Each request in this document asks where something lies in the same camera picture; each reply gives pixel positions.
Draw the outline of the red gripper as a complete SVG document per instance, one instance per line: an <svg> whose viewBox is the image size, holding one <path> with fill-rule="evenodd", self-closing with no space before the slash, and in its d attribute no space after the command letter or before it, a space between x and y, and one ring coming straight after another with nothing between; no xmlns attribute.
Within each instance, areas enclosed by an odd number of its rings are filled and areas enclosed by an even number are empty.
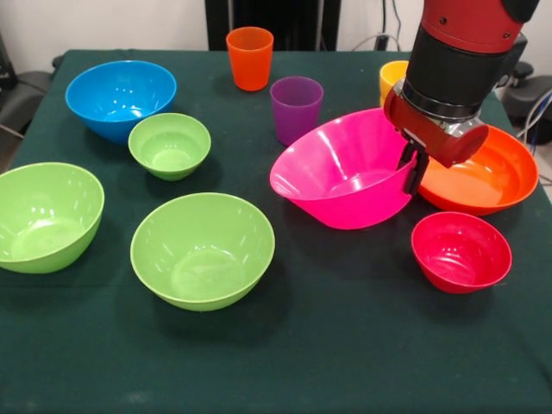
<svg viewBox="0 0 552 414"><path fill-rule="evenodd" d="M463 122L445 122L430 118L412 106L399 91L399 88L393 88L387 94L384 113L399 133L412 139L407 141L397 169L407 165L416 154L416 164L404 187L405 194L415 195L430 157L445 167L465 162L483 145L488 137L489 127L478 117ZM417 150L417 143L423 150Z"/></svg>

